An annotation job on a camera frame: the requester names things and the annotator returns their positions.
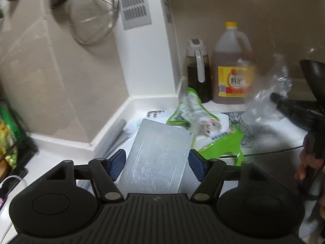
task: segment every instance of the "jug handle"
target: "jug handle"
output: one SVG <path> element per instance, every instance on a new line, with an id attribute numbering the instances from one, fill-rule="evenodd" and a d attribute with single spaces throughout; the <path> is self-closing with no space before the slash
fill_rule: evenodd
<path id="1" fill-rule="evenodd" d="M 204 70 L 204 61 L 202 57 L 202 52 L 198 46 L 194 47 L 195 57 L 196 57 L 196 66 L 198 69 L 198 81 L 203 83 L 205 82 L 205 70 Z"/>
<path id="2" fill-rule="evenodd" d="M 241 47 L 241 45 L 240 45 L 241 43 L 238 42 L 238 39 L 241 39 L 243 41 L 245 49 L 243 49 Z M 237 42 L 238 42 L 240 48 L 242 49 L 243 53 L 245 53 L 245 54 L 251 54 L 252 53 L 253 50 L 251 48 L 251 43 L 249 42 L 248 37 L 243 32 L 240 32 L 240 31 L 237 32 Z"/>

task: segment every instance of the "yellow bottle cap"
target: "yellow bottle cap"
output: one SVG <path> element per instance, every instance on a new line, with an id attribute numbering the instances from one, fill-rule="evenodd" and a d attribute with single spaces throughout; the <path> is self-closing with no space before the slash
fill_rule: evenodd
<path id="1" fill-rule="evenodd" d="M 237 22 L 226 22 L 225 26 L 226 27 L 237 27 Z"/>

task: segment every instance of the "plastic box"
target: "plastic box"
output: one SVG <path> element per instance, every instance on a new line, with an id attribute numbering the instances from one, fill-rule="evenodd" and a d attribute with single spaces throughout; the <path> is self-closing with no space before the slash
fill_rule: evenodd
<path id="1" fill-rule="evenodd" d="M 143 119 L 118 183 L 122 194 L 178 193 L 193 137 L 185 129 Z"/>

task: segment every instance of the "barcode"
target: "barcode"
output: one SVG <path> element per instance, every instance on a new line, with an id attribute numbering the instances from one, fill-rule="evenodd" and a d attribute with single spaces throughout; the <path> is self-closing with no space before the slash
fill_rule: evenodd
<path id="1" fill-rule="evenodd" d="M 222 94 L 225 94 L 225 84 L 220 84 L 220 90 L 219 92 L 222 93 Z"/>

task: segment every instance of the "blue gripper pad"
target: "blue gripper pad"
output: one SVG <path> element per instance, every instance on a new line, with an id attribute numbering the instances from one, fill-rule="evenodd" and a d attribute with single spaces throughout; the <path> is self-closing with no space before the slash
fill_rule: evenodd
<path id="1" fill-rule="evenodd" d="M 211 166 L 213 165 L 212 162 L 206 160 L 198 153 L 196 150 L 190 150 L 189 153 L 189 165 L 194 172 L 196 178 L 199 182 L 202 182 L 204 177 L 208 174 Z"/>
<path id="2" fill-rule="evenodd" d="M 118 150 L 112 157 L 110 157 L 107 161 L 108 170 L 107 173 L 110 178 L 115 182 L 119 175 L 121 174 L 124 165 L 126 163 L 126 153 L 125 150 Z"/>

